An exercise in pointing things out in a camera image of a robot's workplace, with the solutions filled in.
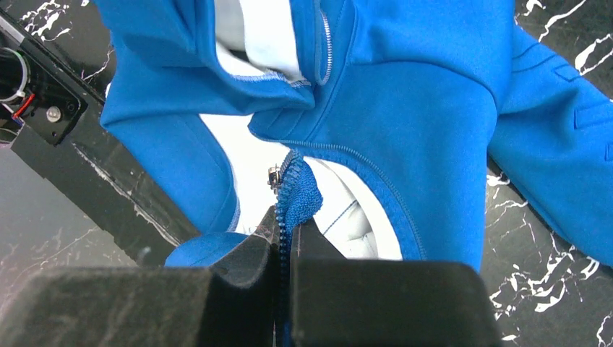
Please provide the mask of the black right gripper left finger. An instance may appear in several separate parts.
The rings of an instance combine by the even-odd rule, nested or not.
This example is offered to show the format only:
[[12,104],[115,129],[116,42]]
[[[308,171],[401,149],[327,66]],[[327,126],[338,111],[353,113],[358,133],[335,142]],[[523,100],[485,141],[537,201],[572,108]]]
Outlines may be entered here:
[[3,346],[271,346],[279,229],[210,267],[57,267],[1,317]]

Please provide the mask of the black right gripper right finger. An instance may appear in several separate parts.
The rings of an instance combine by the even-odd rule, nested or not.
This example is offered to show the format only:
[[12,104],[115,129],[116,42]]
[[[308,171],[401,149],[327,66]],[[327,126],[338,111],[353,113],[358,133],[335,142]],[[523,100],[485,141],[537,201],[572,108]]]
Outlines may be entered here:
[[293,230],[291,346],[501,346],[481,277],[456,262],[351,260]]

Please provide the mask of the blue zip jacket white lining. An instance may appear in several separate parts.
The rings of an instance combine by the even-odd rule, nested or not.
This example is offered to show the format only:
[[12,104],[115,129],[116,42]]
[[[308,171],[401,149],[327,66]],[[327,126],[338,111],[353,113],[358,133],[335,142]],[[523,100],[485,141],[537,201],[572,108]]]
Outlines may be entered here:
[[612,264],[612,101],[512,1],[98,1],[117,67],[102,126],[198,230],[210,267],[274,207],[273,335],[313,220],[351,260],[477,274],[492,159],[553,231]]

